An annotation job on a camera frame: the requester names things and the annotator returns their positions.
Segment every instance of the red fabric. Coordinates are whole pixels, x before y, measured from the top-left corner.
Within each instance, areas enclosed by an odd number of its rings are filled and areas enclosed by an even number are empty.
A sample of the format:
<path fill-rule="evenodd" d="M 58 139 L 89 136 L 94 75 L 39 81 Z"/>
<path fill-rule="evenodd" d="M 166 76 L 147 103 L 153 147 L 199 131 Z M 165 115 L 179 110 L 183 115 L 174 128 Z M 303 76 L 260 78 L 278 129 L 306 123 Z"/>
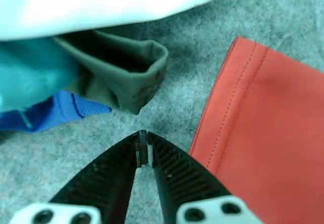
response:
<path fill-rule="evenodd" d="M 239 37 L 189 152 L 265 223 L 324 223 L 324 74 Z"/>

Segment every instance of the seam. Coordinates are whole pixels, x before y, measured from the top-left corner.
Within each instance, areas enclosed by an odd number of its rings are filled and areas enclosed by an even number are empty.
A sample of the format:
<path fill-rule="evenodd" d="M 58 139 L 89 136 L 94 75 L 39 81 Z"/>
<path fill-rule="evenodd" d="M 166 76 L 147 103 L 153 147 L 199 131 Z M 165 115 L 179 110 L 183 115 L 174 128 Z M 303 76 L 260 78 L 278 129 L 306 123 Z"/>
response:
<path fill-rule="evenodd" d="M 195 149 L 195 147 L 196 147 L 196 145 L 197 145 L 197 144 L 196 144 L 196 143 L 197 143 L 197 138 L 198 138 L 198 135 L 199 135 L 199 133 L 200 133 L 200 130 L 201 130 L 201 126 L 202 126 L 202 124 L 203 124 L 203 121 L 204 121 L 204 119 L 205 119 L 205 117 L 206 117 L 206 114 L 207 114 L 207 108 L 208 108 L 208 106 L 211 104 L 211 98 L 213 97 L 213 93 L 214 93 L 214 91 L 215 91 L 214 89 L 216 88 L 217 81 L 219 80 L 219 77 L 221 76 L 221 73 L 222 73 L 222 71 L 224 70 L 225 63 L 227 62 L 228 58 L 230 57 L 230 55 L 231 55 L 231 53 L 232 53 L 232 51 L 233 51 L 233 49 L 234 49 L 234 47 L 235 47 L 236 44 L 237 44 L 237 39 L 234 41 L 234 43 L 232 44 L 231 48 L 229 49 L 229 51 L 228 51 L 228 53 L 227 53 L 227 55 L 226 55 L 226 57 L 225 57 L 225 60 L 224 60 L 224 62 L 223 62 L 223 65 L 221 66 L 221 69 L 220 69 L 218 75 L 216 76 L 216 81 L 214 82 L 214 85 L 213 85 L 213 87 L 212 87 L 211 93 L 210 93 L 210 95 L 208 96 L 207 103 L 206 103 L 205 108 L 204 108 L 204 110 L 203 110 L 203 112 L 202 112 L 201 119 L 199 120 L 199 123 L 198 123 L 198 127 L 197 127 L 197 130 L 196 130 L 196 133 L 194 134 L 193 143 L 192 143 L 191 148 L 190 148 L 190 150 L 189 150 L 189 152 L 191 152 L 191 153 L 194 152 L 194 149 Z"/>
<path fill-rule="evenodd" d="M 264 52 L 264 56 L 263 56 L 263 58 L 261 59 L 259 65 L 258 65 L 257 70 L 255 71 L 255 73 L 254 73 L 254 75 L 253 75 L 251 81 L 249 82 L 249 84 L 248 84 L 248 86 L 247 86 L 247 88 L 246 88 L 246 90 L 245 90 L 245 92 L 244 92 L 244 95 L 243 95 L 243 98 L 242 98 L 240 104 L 242 104 L 242 102 L 243 102 L 244 99 L 246 98 L 247 93 L 248 93 L 248 91 L 249 91 L 249 89 L 250 89 L 252 83 L 254 82 L 254 79 L 256 78 L 258 72 L 260 71 L 261 66 L 263 65 L 263 62 L 265 61 L 265 58 L 266 58 L 267 55 L 268 55 L 268 51 L 269 51 L 269 48 L 266 48 L 266 50 L 265 50 L 265 52 Z M 215 176 L 218 174 L 218 171 L 219 171 L 219 169 L 220 169 L 220 167 L 221 167 L 221 165 L 222 165 L 223 158 L 224 158 L 224 155 L 225 155 L 225 151 L 226 151 L 227 146 L 228 146 L 229 138 L 230 138 L 230 136 L 228 137 L 228 139 L 227 139 L 227 141 L 226 141 L 226 143 L 225 143 L 225 146 L 224 146 L 224 149 L 223 149 L 222 155 L 221 155 L 221 157 L 220 157 L 220 159 L 219 159 L 219 163 L 218 163 L 217 168 L 216 168 Z"/>
<path fill-rule="evenodd" d="M 239 83 L 240 83 L 240 81 L 241 81 L 241 79 L 242 79 L 242 77 L 243 77 L 243 75 L 244 75 L 244 73 L 245 73 L 245 71 L 246 71 L 246 69 L 247 69 L 247 67 L 248 67 L 248 65 L 249 65 L 249 63 L 250 63 L 250 61 L 251 61 L 251 58 L 252 58 L 252 56 L 254 55 L 256 49 L 257 49 L 257 44 L 254 43 L 254 49 L 253 49 L 253 51 L 252 51 L 252 53 L 251 53 L 249 59 L 247 60 L 247 62 L 246 62 L 246 64 L 245 64 L 245 67 L 244 67 L 244 69 L 243 69 L 241 75 L 239 76 L 239 78 L 238 78 L 238 80 L 237 80 L 237 82 L 236 82 L 236 85 L 235 85 L 235 87 L 234 87 L 234 89 L 233 89 L 233 92 L 232 92 L 231 98 L 230 98 L 230 100 L 229 100 L 229 103 L 228 103 L 228 106 L 227 106 L 227 109 L 226 109 L 225 115 L 224 115 L 224 117 L 223 117 L 223 120 L 222 120 L 222 123 L 221 123 L 221 127 L 220 127 L 220 129 L 219 129 L 219 132 L 218 132 L 218 135 L 217 135 L 217 138 L 216 138 L 216 141 L 215 141 L 215 144 L 214 144 L 213 150 L 212 150 L 212 152 L 211 152 L 211 155 L 210 155 L 210 157 L 209 157 L 209 160 L 208 160 L 208 163 L 207 163 L 207 166 L 206 166 L 207 169 L 209 169 L 209 167 L 210 167 L 210 164 L 211 164 L 212 158 L 213 158 L 214 153 L 215 153 L 215 149 L 216 149 L 216 147 L 217 147 L 217 145 L 218 145 L 218 141 L 219 141 L 220 135 L 221 135 L 221 133 L 222 133 L 222 131 L 223 131 L 224 124 L 225 124 L 225 121 L 226 121 L 226 118 L 227 118 L 228 112 L 229 112 L 229 110 L 230 110 L 230 108 L 231 108 L 233 98 L 234 98 L 234 96 L 235 96 L 235 94 L 236 94 L 237 86 L 239 85 Z"/>

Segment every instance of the hole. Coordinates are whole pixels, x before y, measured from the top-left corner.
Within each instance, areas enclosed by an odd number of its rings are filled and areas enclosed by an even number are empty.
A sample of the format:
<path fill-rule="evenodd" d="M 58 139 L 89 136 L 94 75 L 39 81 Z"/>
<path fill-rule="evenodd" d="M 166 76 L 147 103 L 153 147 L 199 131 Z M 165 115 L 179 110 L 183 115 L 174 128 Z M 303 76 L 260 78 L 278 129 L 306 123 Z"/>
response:
<path fill-rule="evenodd" d="M 222 205 L 222 211 L 225 214 L 238 214 L 241 212 L 241 209 L 235 204 L 225 203 Z"/>
<path fill-rule="evenodd" d="M 204 220 L 205 214 L 199 209 L 191 208 L 186 211 L 184 217 L 187 221 L 201 221 Z"/>
<path fill-rule="evenodd" d="M 90 224 L 91 217 L 86 213 L 80 213 L 73 217 L 71 224 Z"/>
<path fill-rule="evenodd" d="M 39 212 L 33 220 L 33 224 L 47 224 L 51 221 L 53 212 L 51 210 L 42 210 Z"/>

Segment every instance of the carpet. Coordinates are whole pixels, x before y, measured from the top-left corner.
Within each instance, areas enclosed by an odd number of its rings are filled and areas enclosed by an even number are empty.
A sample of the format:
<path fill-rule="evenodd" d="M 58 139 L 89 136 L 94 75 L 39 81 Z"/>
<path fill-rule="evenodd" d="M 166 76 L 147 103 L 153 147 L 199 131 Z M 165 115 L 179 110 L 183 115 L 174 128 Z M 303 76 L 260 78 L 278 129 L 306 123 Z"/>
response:
<path fill-rule="evenodd" d="M 138 116 L 114 110 L 41 133 L 0 132 L 0 224 L 32 202 L 48 201 L 96 156 L 139 129 L 187 151 L 238 35 L 324 72 L 324 0 L 216 0 L 159 21 L 108 30 L 155 39 L 170 50 L 162 87 Z M 152 169 L 137 172 L 126 223 L 163 223 Z"/>

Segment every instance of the dark green cloth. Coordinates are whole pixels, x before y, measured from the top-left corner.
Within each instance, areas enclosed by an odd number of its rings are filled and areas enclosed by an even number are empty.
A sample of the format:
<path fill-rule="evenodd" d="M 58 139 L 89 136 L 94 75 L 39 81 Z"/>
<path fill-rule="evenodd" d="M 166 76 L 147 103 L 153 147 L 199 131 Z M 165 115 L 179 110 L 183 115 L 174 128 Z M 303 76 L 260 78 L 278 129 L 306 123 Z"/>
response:
<path fill-rule="evenodd" d="M 167 68 L 168 50 L 89 30 L 54 37 L 79 63 L 80 76 L 66 90 L 86 99 L 138 114 L 155 95 Z"/>

